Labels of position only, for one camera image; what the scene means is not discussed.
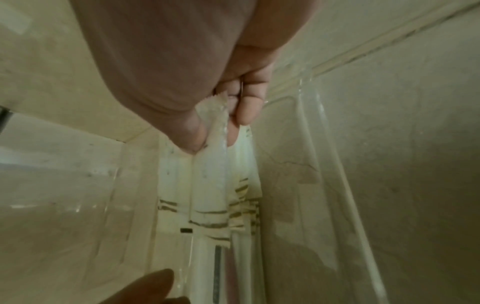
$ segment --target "brown stripe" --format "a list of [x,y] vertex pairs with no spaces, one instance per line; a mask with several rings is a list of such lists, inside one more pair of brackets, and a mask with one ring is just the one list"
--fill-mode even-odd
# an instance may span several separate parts
[[194,210],[194,212],[201,213],[201,214],[225,214],[225,213],[228,213],[228,211],[226,211],[226,210],[222,210],[222,211],[196,211],[196,210]]
[[228,223],[200,224],[200,223],[194,222],[192,220],[190,220],[188,222],[190,224],[193,224],[193,225],[197,225],[197,226],[204,227],[204,228],[212,228],[212,229],[227,228],[229,226]]
[[230,214],[229,218],[236,218],[236,217],[240,217],[240,216],[242,216],[241,212],[235,212],[235,213]]
[[167,204],[167,205],[170,205],[170,206],[178,206],[178,204],[175,203],[175,202],[169,202],[167,200],[162,200],[162,199],[160,200],[160,203]]
[[161,208],[159,208],[159,210],[166,210],[166,211],[171,211],[171,212],[177,212],[175,209],[173,208],[169,208],[167,206],[162,206]]
[[213,237],[213,236],[208,236],[207,237],[211,238],[211,239],[214,239],[214,240],[217,240],[217,241],[227,241],[227,242],[230,242],[230,238],[229,237]]
[[238,189],[235,189],[235,192],[241,192],[241,191],[247,190],[248,187],[249,187],[248,185],[242,186],[242,187],[240,187],[240,188],[238,188]]

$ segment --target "hand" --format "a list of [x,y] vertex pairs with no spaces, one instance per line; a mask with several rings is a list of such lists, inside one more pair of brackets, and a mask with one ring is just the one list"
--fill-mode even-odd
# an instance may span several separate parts
[[186,297],[168,298],[174,272],[164,269],[147,274],[100,304],[190,304]]
[[227,91],[233,144],[239,124],[250,124],[262,109],[280,48],[318,2],[70,1],[113,95],[192,152],[207,136],[194,106]]

